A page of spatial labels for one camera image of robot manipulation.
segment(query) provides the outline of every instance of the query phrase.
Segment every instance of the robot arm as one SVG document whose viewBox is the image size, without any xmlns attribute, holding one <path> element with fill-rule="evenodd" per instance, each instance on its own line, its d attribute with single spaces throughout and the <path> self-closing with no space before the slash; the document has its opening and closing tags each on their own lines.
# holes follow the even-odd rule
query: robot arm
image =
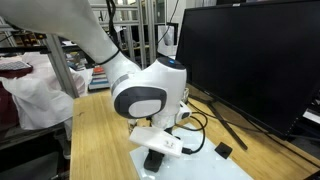
<svg viewBox="0 0 320 180">
<path fill-rule="evenodd" d="M 97 63 L 118 51 L 87 0 L 0 0 L 0 4 L 0 16 L 10 23 L 72 40 Z M 129 119 L 152 116 L 153 126 L 162 129 L 174 125 L 186 84 L 186 69 L 179 62 L 158 59 L 142 71 L 118 53 L 102 67 L 117 113 Z"/>
</svg>

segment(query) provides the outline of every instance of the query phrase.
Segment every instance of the wooden tabletop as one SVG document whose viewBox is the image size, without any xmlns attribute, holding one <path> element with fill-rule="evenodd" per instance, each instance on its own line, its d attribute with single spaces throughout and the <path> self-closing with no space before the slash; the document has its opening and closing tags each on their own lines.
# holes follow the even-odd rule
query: wooden tabletop
<svg viewBox="0 0 320 180">
<path fill-rule="evenodd" d="M 204 104 L 192 99 L 190 102 L 210 113 Z M 215 103 L 214 106 L 225 119 L 254 129 L 239 114 L 224 105 Z M 183 120 L 182 124 L 188 122 L 199 127 L 189 118 Z M 206 136 L 215 145 L 224 142 L 232 147 L 230 158 L 252 178 L 303 179 L 318 171 L 316 167 L 271 141 L 264 134 L 232 128 L 247 144 L 247 151 L 244 151 L 215 119 L 209 118 Z M 129 154 L 138 146 L 128 139 L 127 121 L 115 112 L 109 91 L 76 99 L 73 111 L 70 178 L 72 180 L 138 179 Z M 281 142 L 320 164 L 318 159 L 294 145 Z"/>
</svg>

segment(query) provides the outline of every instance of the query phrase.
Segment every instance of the white plastic base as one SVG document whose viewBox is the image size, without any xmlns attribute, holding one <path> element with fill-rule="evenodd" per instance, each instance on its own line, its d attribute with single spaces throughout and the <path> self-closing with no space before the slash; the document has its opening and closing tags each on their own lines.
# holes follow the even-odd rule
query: white plastic base
<svg viewBox="0 0 320 180">
<path fill-rule="evenodd" d="M 130 141 L 163 154 L 180 157 L 183 142 L 156 127 L 135 127 Z"/>
<path fill-rule="evenodd" d="M 190 132 L 181 128 L 173 131 L 175 136 L 179 136 L 184 141 L 184 146 L 196 149 L 199 147 L 202 134 L 200 132 Z M 132 161 L 136 167 L 140 179 L 252 179 L 230 158 L 224 159 L 217 154 L 214 149 L 216 146 L 209 139 L 200 152 L 193 155 L 182 154 L 180 158 L 165 156 L 160 170 L 157 173 L 145 170 L 143 163 L 148 155 L 146 147 L 139 147 L 130 152 Z"/>
</svg>

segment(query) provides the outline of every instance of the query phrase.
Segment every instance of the computer monitor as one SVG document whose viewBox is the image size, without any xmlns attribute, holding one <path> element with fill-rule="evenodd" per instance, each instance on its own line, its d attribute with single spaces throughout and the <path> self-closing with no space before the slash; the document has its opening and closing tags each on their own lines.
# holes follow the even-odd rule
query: computer monitor
<svg viewBox="0 0 320 180">
<path fill-rule="evenodd" d="M 320 1 L 187 9 L 188 82 L 286 138 L 320 89 Z"/>
</svg>

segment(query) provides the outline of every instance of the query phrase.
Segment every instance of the monitor stand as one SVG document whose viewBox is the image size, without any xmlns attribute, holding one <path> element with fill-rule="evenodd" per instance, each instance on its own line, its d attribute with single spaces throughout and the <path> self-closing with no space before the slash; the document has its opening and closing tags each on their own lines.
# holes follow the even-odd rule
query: monitor stand
<svg viewBox="0 0 320 180">
<path fill-rule="evenodd" d="M 208 106 L 208 108 L 211 110 L 211 112 L 218 118 L 218 120 L 220 121 L 220 123 L 222 124 L 222 126 L 228 131 L 228 133 L 233 137 L 234 140 L 237 141 L 237 143 L 240 145 L 240 147 L 243 150 L 247 150 L 248 146 L 240 139 L 240 137 L 237 135 L 236 132 L 234 132 L 234 130 L 229 126 L 229 124 L 227 122 L 224 121 L 223 117 L 221 116 L 221 114 L 216 110 L 216 108 L 213 107 L 212 103 L 217 102 L 216 100 L 203 100 L 197 96 L 193 96 L 191 94 L 189 94 L 189 97 L 192 99 L 195 99 L 203 104 L 206 104 Z"/>
</svg>

